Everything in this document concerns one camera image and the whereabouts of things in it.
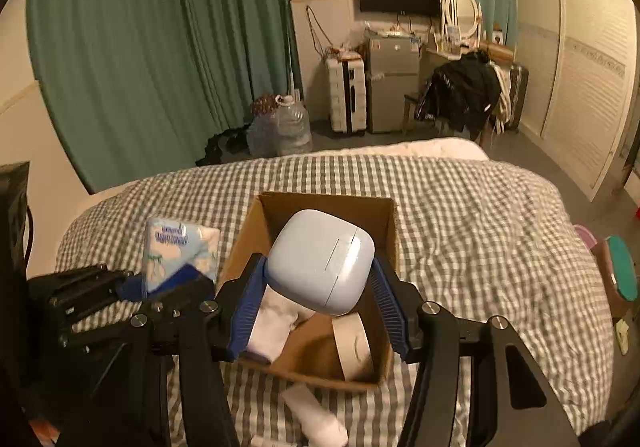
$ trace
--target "pink container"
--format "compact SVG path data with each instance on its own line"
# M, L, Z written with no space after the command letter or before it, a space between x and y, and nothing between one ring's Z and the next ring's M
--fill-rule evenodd
M596 236L588 230L587 227L582 225L574 225L575 231L578 233L578 236L584 241L584 244L587 245L587 248L591 250L592 247L598 244L598 240Z

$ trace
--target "metal screw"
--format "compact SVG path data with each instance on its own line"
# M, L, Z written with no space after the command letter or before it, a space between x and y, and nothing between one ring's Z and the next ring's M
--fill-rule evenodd
M129 322L133 328L142 328L146 324L146 315L143 313L136 313Z
M428 313L429 315L436 315L440 312L440 305L433 301L427 301L423 303L420 307L423 312Z
M491 326L497 328L498 330L504 330L509 326L509 321L501 315L496 315L491 318Z
M215 301L202 301L200 306L198 306L201 312L203 313L213 313L218 309L218 303Z

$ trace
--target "white wardrobe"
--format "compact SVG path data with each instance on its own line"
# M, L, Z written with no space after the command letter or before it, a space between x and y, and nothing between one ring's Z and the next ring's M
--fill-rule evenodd
M520 126L593 199L637 81L631 0L518 0L516 60L529 68Z

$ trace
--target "white suitcase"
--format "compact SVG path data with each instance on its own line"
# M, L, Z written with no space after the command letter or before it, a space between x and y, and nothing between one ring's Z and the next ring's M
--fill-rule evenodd
M327 59L331 95L331 128L353 133L367 127L367 87L362 59Z

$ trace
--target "small cardboard box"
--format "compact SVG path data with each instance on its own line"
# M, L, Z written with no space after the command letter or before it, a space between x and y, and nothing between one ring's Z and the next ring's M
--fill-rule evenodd
M366 230L376 246L376 255L386 257L398 268L393 200L265 192L257 196L249 208L231 255L223 267L222 283L239 277L253 252L267 255L289 218L302 209L326 212ZM392 349L368 283L354 311L360 313L369 341L375 372L372 380L344 380L335 347L332 318L318 313L291 332L282 354L270 366L242 358L239 363L282 379L303 382L315 387L343 391L375 389L388 376Z

